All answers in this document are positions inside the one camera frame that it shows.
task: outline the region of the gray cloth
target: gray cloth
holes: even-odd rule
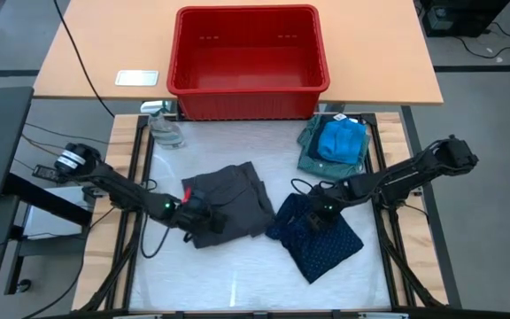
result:
[[[251,162],[184,179],[182,186],[185,190],[202,191],[212,209],[228,217],[223,233],[194,236],[196,248],[223,244],[246,235],[256,237],[273,223],[273,206]]]

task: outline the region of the dark blue shirt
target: dark blue shirt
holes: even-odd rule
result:
[[[307,196],[290,194],[266,231],[268,237],[281,240],[310,284],[363,247],[342,216],[325,230],[312,230],[306,219],[312,210]]]

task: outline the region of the white card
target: white card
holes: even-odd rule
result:
[[[347,116],[345,116],[341,113],[334,115],[334,120],[336,120],[336,121],[341,121],[343,119],[347,119]]]
[[[155,86],[158,71],[121,70],[117,73],[115,85],[119,86]]]

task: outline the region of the wooden table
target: wooden table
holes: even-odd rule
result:
[[[405,131],[398,113],[376,113],[377,127],[379,129],[382,148],[387,166],[393,165],[410,157]],[[127,175],[133,142],[135,140],[135,129],[138,115],[118,115],[113,123],[110,146],[107,151],[106,162],[118,172]],[[137,177],[142,175],[144,154],[148,143],[148,130],[143,134],[143,140],[139,151],[137,165]],[[370,144],[372,161],[375,158],[374,145]],[[424,210],[422,200],[419,197],[411,196],[407,200],[410,206]],[[109,199],[101,198],[97,201],[93,220],[99,219],[111,208]],[[412,208],[402,207],[398,210],[399,224],[403,243],[406,251],[406,258],[412,271],[419,277],[422,283],[429,289],[435,298],[446,303],[447,297],[444,290],[444,283],[441,277],[437,256],[430,235],[429,225],[423,213]],[[76,286],[76,293],[73,301],[73,309],[80,308],[92,294],[98,289],[105,279],[112,266],[115,238],[120,224],[120,211],[116,210],[98,223],[89,234],[86,252],[84,254],[84,268]],[[126,242],[132,232],[134,220],[128,221]],[[398,268],[393,263],[398,300],[400,305],[406,305],[406,296],[403,289],[402,278]],[[118,292],[114,307],[121,307],[122,294],[125,289],[124,272],[118,281]]]
[[[176,12],[190,5],[311,4],[320,13],[331,84],[321,100],[441,105],[410,0],[72,0],[65,15],[89,77],[103,98],[174,98],[166,75]],[[115,85],[119,70],[157,70],[154,87]],[[35,97],[93,98],[60,26],[35,83]]]

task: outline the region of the red basket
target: red basket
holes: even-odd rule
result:
[[[182,8],[166,85],[191,120],[310,118],[329,86],[318,11]]]

